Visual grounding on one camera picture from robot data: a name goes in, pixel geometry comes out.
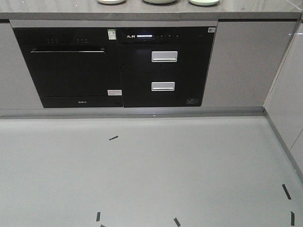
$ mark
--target silver drawer handle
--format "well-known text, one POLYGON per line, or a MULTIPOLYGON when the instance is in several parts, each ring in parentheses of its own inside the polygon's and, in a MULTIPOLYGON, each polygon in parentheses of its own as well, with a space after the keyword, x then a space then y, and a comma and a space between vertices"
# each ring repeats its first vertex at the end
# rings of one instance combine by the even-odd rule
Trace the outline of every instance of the silver drawer handle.
POLYGON ((174 91, 175 82, 152 82, 152 91, 174 91))
POLYGON ((173 87, 153 87, 153 91, 173 91, 173 87))
POLYGON ((178 51, 152 51, 152 62, 177 62, 178 51))
POLYGON ((153 58, 152 61, 176 61, 176 58, 153 58))

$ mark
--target white bowl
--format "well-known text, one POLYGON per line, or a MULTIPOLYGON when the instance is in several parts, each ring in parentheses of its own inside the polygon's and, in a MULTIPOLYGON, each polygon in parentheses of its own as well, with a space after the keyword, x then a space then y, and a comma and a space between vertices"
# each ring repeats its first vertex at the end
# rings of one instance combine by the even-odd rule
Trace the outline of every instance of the white bowl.
POLYGON ((100 3, 107 4, 107 5, 114 5, 121 2, 124 2, 125 0, 97 0, 100 3))
POLYGON ((193 3, 198 6, 212 6, 219 2, 220 0, 189 0, 190 3, 193 3))

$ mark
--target white cabinet door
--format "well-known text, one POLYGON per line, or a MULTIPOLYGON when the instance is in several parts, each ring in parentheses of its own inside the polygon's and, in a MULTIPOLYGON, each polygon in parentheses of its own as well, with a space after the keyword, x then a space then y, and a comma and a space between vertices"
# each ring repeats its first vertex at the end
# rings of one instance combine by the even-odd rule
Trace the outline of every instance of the white cabinet door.
POLYGON ((290 149, 303 128, 303 25, 295 35, 265 109, 290 149))
POLYGON ((219 22, 202 107, 262 106, 296 22, 219 22))
POLYGON ((0 110, 42 109, 9 23, 0 23, 0 110))

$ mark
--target label sticker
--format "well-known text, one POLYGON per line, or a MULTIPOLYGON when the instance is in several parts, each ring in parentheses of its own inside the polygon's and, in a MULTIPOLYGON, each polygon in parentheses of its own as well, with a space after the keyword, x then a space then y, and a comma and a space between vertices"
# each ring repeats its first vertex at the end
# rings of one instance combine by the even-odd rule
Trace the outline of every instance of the label sticker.
POLYGON ((215 27, 209 27, 208 28, 208 33, 214 33, 216 31, 215 27))
POLYGON ((122 90, 107 90, 108 96, 121 96, 122 90))
POLYGON ((193 105, 193 104, 197 104, 199 101, 200 101, 199 98, 188 98, 186 100, 186 104, 193 105))
POLYGON ((116 40, 116 30, 115 29, 108 29, 107 34, 108 34, 109 40, 116 40))

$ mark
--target white sticker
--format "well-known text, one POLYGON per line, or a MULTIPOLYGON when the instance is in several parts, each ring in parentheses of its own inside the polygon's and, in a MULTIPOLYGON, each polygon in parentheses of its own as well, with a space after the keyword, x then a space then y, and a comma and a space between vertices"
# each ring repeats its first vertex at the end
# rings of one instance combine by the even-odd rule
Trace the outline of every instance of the white sticker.
POLYGON ((122 90, 107 90, 108 96, 121 96, 122 90))
POLYGON ((216 31, 215 27, 209 27, 208 28, 208 33, 214 33, 216 31))
POLYGON ((108 29, 108 39, 109 40, 116 40, 116 30, 115 29, 108 29))

